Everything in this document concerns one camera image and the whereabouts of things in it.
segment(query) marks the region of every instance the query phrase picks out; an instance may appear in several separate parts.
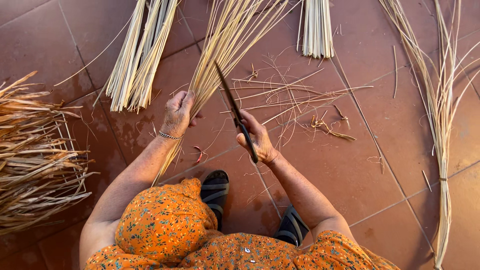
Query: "foot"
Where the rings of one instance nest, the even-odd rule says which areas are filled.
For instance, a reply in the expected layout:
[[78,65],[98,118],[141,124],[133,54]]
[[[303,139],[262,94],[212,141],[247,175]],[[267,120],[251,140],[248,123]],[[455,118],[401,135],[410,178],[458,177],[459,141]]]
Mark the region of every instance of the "foot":
[[280,228],[278,228],[273,238],[300,246],[308,231],[307,225],[301,220],[293,205],[290,204],[283,214]]
[[200,191],[202,201],[206,203],[216,216],[217,230],[222,230],[223,207],[227,202],[229,190],[228,174],[223,170],[216,170],[205,178]]

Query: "scissors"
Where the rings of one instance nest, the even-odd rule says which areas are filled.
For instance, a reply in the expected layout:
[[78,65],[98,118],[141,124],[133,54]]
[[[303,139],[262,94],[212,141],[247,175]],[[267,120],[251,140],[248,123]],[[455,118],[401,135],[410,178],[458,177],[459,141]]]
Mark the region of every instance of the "scissors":
[[252,152],[252,160],[256,164],[258,162],[258,156],[257,156],[257,153],[255,152],[255,148],[253,148],[253,142],[252,142],[252,139],[250,138],[247,128],[245,127],[244,124],[241,123],[243,118],[240,115],[240,110],[237,107],[235,100],[233,99],[232,93],[230,92],[230,88],[228,87],[227,82],[225,81],[225,77],[223,76],[222,71],[218,67],[218,64],[216,63],[216,61],[215,61],[215,67],[216,67],[216,71],[218,72],[218,76],[220,76],[220,80],[222,82],[223,88],[225,89],[225,93],[227,94],[228,102],[232,107],[231,110],[234,116],[233,122],[235,122],[235,127],[240,127],[241,132],[243,133],[243,135],[245,135],[245,139],[247,140],[248,147]]

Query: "floral pattern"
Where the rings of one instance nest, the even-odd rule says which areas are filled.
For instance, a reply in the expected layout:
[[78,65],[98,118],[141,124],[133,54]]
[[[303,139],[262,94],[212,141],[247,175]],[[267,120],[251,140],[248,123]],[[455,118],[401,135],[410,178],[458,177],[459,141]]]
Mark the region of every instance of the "floral pattern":
[[93,254],[85,269],[398,269],[334,231],[322,232],[308,251],[266,236],[223,235],[200,188],[189,179],[138,194],[119,222],[116,244]]

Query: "scissor handle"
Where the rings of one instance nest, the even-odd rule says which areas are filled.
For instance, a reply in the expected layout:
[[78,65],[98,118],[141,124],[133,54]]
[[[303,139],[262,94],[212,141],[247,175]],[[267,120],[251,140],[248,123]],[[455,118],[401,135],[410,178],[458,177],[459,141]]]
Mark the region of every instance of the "scissor handle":
[[252,151],[252,160],[255,164],[257,164],[258,156],[257,156],[257,152],[255,152],[255,148],[253,147],[253,142],[252,142],[252,139],[250,138],[250,134],[248,134],[247,128],[245,127],[244,124],[241,123],[239,124],[239,126],[241,129],[241,132],[243,133],[243,135],[245,135],[245,139],[247,140],[248,147]]

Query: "silver chain bracelet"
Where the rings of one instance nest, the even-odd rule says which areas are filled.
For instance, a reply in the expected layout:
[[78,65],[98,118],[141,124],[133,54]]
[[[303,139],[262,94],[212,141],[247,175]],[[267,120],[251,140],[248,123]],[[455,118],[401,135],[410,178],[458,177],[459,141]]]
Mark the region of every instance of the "silver chain bracelet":
[[180,136],[180,137],[174,137],[174,136],[170,136],[170,135],[168,135],[168,134],[165,134],[165,133],[163,133],[163,132],[161,132],[161,131],[158,131],[158,135],[160,135],[160,136],[162,136],[162,137],[165,137],[165,138],[169,138],[169,139],[180,140],[180,139],[182,139],[183,135],[185,135],[185,134],[183,134],[183,135]]

